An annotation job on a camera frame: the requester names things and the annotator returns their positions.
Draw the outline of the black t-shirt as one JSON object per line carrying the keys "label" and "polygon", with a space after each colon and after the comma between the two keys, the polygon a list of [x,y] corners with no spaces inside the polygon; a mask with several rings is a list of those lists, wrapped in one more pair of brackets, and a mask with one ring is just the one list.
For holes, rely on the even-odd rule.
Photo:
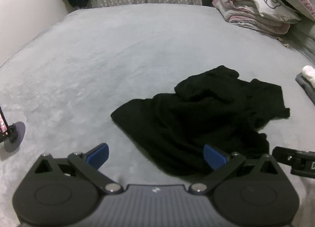
{"label": "black t-shirt", "polygon": [[240,80],[225,66],[188,77],[172,94],[130,100],[111,115],[158,167],[176,176],[211,171],[205,145],[260,158],[269,152],[269,142],[258,130],[289,116],[279,85]]}

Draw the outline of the grey folded garment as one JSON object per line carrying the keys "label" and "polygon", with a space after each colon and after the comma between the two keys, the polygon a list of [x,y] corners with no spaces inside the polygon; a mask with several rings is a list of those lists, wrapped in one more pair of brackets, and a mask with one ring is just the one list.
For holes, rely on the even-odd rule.
{"label": "grey folded garment", "polygon": [[305,77],[303,77],[302,73],[299,73],[296,76],[295,81],[302,87],[312,103],[315,104],[315,90],[312,84],[309,83]]}

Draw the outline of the round phone stand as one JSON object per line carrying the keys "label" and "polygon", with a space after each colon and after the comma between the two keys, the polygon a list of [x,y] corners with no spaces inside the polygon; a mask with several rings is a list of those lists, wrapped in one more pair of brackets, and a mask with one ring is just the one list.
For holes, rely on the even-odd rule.
{"label": "round phone stand", "polygon": [[10,126],[10,135],[4,140],[4,149],[8,153],[16,151],[24,138],[26,126],[23,122],[19,121]]}

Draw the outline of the white folded garment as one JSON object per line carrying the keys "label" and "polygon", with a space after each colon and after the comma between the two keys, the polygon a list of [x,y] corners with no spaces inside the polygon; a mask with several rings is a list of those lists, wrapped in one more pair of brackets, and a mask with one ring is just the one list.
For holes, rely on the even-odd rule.
{"label": "white folded garment", "polygon": [[302,68],[302,75],[315,88],[315,69],[310,65],[306,65]]}

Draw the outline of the smartphone on stand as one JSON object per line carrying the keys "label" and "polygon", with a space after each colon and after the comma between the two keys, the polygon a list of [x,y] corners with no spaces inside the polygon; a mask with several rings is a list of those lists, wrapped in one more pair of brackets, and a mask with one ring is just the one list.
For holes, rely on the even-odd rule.
{"label": "smartphone on stand", "polygon": [[10,131],[9,131],[7,121],[5,119],[5,116],[1,108],[0,108],[0,129],[1,129],[0,143],[2,143],[8,138]]}

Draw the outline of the grey quilted bedspread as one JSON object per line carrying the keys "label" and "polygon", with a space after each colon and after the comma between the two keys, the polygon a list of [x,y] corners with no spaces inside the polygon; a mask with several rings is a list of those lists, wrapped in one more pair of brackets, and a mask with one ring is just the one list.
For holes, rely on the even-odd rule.
{"label": "grey quilted bedspread", "polygon": [[303,18],[290,26],[286,37],[314,65],[314,21]]}

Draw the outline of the folded floral duvet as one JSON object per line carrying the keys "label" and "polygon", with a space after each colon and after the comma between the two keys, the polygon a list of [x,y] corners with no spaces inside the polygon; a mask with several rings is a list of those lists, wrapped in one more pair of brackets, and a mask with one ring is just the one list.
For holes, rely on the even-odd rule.
{"label": "folded floral duvet", "polygon": [[280,0],[213,0],[212,4],[226,22],[273,36],[286,34],[301,20]]}

